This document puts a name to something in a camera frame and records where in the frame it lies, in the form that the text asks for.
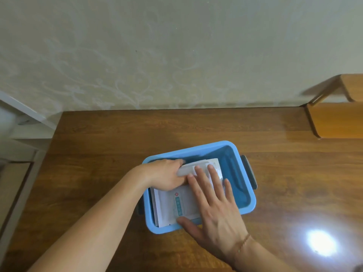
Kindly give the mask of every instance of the wallpaper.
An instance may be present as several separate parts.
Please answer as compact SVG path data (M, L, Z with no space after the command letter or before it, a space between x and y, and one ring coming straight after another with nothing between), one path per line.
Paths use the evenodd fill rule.
M61 111L300 105L363 72L363 0L0 0L0 90Z

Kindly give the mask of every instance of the hand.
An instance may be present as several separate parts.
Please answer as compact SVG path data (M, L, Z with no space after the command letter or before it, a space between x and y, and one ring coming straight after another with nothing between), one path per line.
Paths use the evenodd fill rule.
M176 172L183 165L184 160L156 160L135 167L143 174L147 187L169 191L186 182L186 176L178 177Z
M177 222L200 246L232 265L236 252L248 234L234 201L232 187L228 179L225 179L224 194L220 178L212 165L208 165L208 171L211 174L214 189L203 169L195 166L195 171L198 181L189 174L188 183L198 202L203 228L198 228L182 216L177 219Z

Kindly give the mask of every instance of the bright light spot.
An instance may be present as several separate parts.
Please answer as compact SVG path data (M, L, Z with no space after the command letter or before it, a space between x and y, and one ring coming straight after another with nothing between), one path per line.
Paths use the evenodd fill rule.
M329 257L337 252L335 239L322 230L311 230L307 233L307 243L311 249L324 257Z

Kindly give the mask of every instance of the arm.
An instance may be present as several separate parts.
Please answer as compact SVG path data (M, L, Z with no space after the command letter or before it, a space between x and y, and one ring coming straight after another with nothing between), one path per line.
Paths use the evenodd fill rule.
M196 166L195 171L197 179L190 174L188 183L196 196L203 228L198 228L185 217L179 217L177 220L200 246L239 272L296 271L248 234L228 179L224 181L224 193L222 183L212 165L208 165L208 171L214 189L201 168Z
M102 272L109 265L143 192L171 190L185 177L183 160L159 160L129 171L95 206L59 238L29 272Z

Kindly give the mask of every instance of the forearm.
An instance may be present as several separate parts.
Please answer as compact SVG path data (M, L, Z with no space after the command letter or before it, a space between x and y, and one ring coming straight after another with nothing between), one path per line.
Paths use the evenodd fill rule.
M127 173L30 271L105 271L146 189L140 178L134 170Z
M238 272L297 272L251 237L235 255L234 268Z

